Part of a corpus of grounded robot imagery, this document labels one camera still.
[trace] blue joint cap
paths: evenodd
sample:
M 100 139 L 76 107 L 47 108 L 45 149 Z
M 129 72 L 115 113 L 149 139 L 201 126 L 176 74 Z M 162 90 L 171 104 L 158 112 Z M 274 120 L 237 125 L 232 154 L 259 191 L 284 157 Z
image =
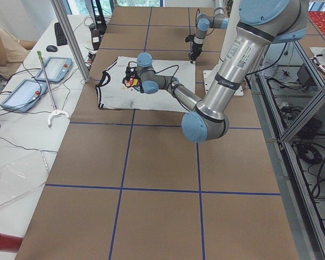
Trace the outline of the blue joint cap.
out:
M 196 16 L 196 19 L 198 19 L 200 16 L 207 16 L 207 14 L 205 14 L 205 13 L 200 13 L 200 14 L 198 14 L 197 16 Z
M 159 85 L 155 81 L 146 80 L 142 83 L 142 88 L 146 94 L 154 94 L 159 90 Z
M 140 53 L 137 57 L 137 65 L 141 67 L 149 67 L 153 63 L 152 55 L 149 53 Z
M 283 43 L 283 42 L 292 42 L 292 41 L 300 40 L 304 38 L 306 33 L 307 33 L 307 28 L 304 28 L 298 31 L 290 32 L 288 34 L 279 35 L 274 39 L 273 43 Z
M 207 31 L 210 27 L 210 21 L 206 18 L 201 18 L 200 21 L 197 23 L 197 28 L 201 31 Z
M 204 142 L 207 139 L 206 124 L 202 117 L 194 111 L 183 116 L 182 130 L 185 137 L 192 142 Z
M 280 15 L 290 0 L 242 0 L 239 4 L 241 22 L 248 25 L 267 23 Z
M 220 26 L 221 29 L 226 29 L 229 25 L 229 19 L 224 18 L 222 25 Z

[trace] keyboard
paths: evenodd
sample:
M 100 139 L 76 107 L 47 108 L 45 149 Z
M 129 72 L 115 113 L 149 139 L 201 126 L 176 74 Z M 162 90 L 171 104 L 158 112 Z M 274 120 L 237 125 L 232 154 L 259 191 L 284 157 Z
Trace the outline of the keyboard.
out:
M 66 36 L 59 22 L 54 24 L 54 33 L 55 33 L 57 46 L 67 45 Z

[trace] plastic sheet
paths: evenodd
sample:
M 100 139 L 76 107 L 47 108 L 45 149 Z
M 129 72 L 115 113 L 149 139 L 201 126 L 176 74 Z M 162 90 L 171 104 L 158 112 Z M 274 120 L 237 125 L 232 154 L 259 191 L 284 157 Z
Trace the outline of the plastic sheet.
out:
M 44 154 L 32 152 L 0 168 L 0 210 L 42 189 L 48 177 Z

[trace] metal pole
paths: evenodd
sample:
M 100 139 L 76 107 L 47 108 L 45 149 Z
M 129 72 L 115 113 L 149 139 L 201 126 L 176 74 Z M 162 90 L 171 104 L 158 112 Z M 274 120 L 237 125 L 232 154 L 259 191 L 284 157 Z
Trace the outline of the metal pole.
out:
M 46 69 L 44 67 L 44 62 L 43 62 L 43 59 L 42 59 L 42 56 L 41 56 L 41 52 L 38 51 L 37 54 L 38 54 L 38 59 L 40 60 L 40 63 L 41 63 L 41 68 L 42 68 L 42 71 L 43 71 L 45 82 L 46 82 L 47 87 L 48 87 L 48 92 L 49 92 L 49 95 L 50 95 L 50 99 L 52 100 L 53 109 L 57 110 L 57 107 L 56 107 L 56 104 L 55 104 L 55 101 L 54 101 L 54 97 L 53 97 L 53 94 L 52 94 L 52 88 L 50 87 L 48 77 L 47 77 L 47 72 L 46 72 Z
M 58 21 L 60 22 L 61 28 L 63 29 L 63 31 L 65 33 L 67 42 L 70 46 L 70 49 L 74 56 L 74 59 L 78 65 L 78 68 L 80 69 L 82 77 L 85 82 L 88 82 L 90 80 L 89 71 L 88 71 L 88 68 L 87 68 L 85 61 L 83 59 L 80 47 L 78 46 L 75 34 L 72 30 L 70 21 L 67 17 L 67 13 L 66 13 L 65 7 L 62 3 L 62 0 L 51 0 L 51 3 L 54 8 L 56 17 L 58 18 Z

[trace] label sticker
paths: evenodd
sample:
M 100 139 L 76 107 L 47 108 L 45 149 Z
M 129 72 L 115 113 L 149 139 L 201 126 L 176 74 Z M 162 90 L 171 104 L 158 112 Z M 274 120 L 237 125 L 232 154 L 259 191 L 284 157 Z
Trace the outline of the label sticker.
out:
M 257 50 L 258 48 L 253 45 L 235 40 L 226 59 L 230 60 L 235 67 L 247 70 L 251 61 L 256 57 Z

